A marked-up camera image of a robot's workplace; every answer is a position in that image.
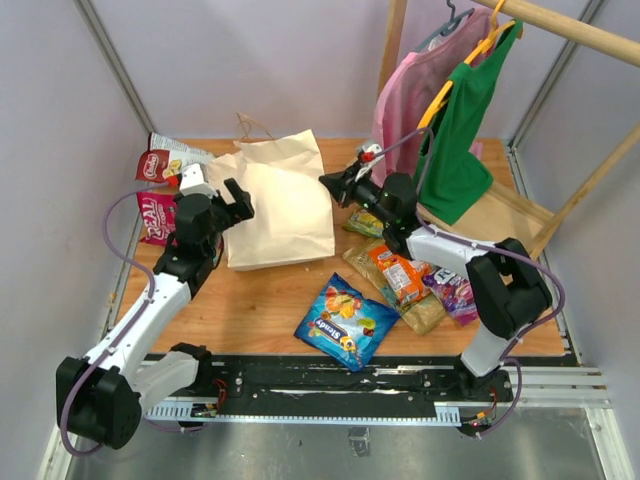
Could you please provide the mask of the magenta crisps bag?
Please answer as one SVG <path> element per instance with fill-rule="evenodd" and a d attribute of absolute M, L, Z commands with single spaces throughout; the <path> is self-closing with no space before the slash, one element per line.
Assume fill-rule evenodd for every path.
<path fill-rule="evenodd" d="M 143 243 L 165 247 L 175 231 L 177 205 L 172 195 L 155 192 L 136 194 L 137 204 L 144 223 Z"/>

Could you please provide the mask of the brown paper bag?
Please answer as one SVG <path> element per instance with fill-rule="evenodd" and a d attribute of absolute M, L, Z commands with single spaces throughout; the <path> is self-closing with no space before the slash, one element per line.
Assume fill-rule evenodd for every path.
<path fill-rule="evenodd" d="M 206 166 L 214 188 L 235 179 L 255 210 L 253 219 L 224 233 L 228 267 L 249 271 L 333 256 L 332 204 L 318 180 L 325 169 L 313 131 L 276 138 L 251 117 L 237 117 L 243 130 L 237 151 Z"/>

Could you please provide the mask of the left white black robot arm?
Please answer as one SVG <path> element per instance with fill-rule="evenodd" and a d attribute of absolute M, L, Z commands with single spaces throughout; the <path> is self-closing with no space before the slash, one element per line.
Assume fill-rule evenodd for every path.
<path fill-rule="evenodd" d="M 200 396 L 217 382 L 212 354 L 204 346 L 178 343 L 154 365 L 141 363 L 168 323 L 199 292 L 218 267 L 223 234 L 254 217 L 249 192 L 235 179 L 224 185 L 233 200 L 203 182 L 203 192 L 175 196 L 176 229 L 163 254 L 148 269 L 130 257 L 124 262 L 147 277 L 147 285 L 115 328 L 80 358 L 65 358 L 56 370 L 57 424 L 63 445 L 74 456 L 76 435 L 120 449 L 133 437 L 142 417 L 171 394 L 185 389 Z"/>

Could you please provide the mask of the orange Fox's candy packet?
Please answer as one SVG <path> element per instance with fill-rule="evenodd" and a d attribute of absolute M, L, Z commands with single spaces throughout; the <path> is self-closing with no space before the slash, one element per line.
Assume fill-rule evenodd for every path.
<path fill-rule="evenodd" d="M 418 302 L 431 294 L 422 281 L 422 276 L 432 271 L 428 262 L 408 260 L 392 253 L 386 245 L 374 247 L 368 252 L 368 257 L 386 279 L 400 307 Z"/>

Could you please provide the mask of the blue candy packet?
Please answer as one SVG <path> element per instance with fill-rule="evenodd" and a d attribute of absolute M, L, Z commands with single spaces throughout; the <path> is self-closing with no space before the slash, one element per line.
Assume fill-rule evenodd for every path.
<path fill-rule="evenodd" d="M 294 337 L 358 372 L 368 365 L 399 319 L 396 310 L 364 297 L 340 275 L 333 274 Z"/>

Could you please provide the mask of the red white chips bag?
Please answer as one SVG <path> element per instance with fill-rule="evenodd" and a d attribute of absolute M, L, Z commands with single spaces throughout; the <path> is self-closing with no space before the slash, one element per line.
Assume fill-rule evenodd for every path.
<path fill-rule="evenodd" d="M 135 179 L 162 183 L 191 165 L 206 165 L 213 158 L 209 151 L 152 132 L 147 139 L 147 149 L 138 160 Z"/>

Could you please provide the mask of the tan salt vinegar chips bag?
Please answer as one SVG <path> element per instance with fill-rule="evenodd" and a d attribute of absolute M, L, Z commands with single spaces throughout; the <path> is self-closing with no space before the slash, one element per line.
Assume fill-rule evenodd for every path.
<path fill-rule="evenodd" d="M 368 280 L 419 335 L 433 330 L 446 316 L 442 303 L 423 283 L 432 266 L 394 254 L 382 239 L 369 239 L 342 258 Z"/>

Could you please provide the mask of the purple snack packet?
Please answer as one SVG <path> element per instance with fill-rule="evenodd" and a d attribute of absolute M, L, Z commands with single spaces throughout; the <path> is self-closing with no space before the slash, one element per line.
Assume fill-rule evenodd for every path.
<path fill-rule="evenodd" d="M 422 281 L 460 326 L 469 325 L 478 318 L 473 291 L 467 279 L 448 269 L 436 267 L 423 275 Z"/>

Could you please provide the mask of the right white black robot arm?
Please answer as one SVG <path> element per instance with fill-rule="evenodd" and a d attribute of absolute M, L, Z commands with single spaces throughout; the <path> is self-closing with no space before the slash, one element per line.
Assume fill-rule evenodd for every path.
<path fill-rule="evenodd" d="M 452 378 L 460 397 L 480 397 L 516 336 L 551 307 L 552 296 L 536 262 L 514 238 L 478 241 L 426 224 L 407 174 L 393 173 L 379 187 L 356 161 L 343 171 L 320 176 L 319 182 L 339 206 L 355 203 L 379 220 L 392 253 L 442 267 L 469 282 L 480 327 L 456 360 Z"/>

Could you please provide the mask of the green snack packet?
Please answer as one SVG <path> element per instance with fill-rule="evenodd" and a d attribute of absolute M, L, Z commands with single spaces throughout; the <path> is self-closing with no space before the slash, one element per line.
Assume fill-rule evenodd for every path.
<path fill-rule="evenodd" d="M 348 220 L 343 224 L 343 229 L 371 238 L 381 238 L 384 225 L 375 216 L 361 209 L 349 216 Z"/>

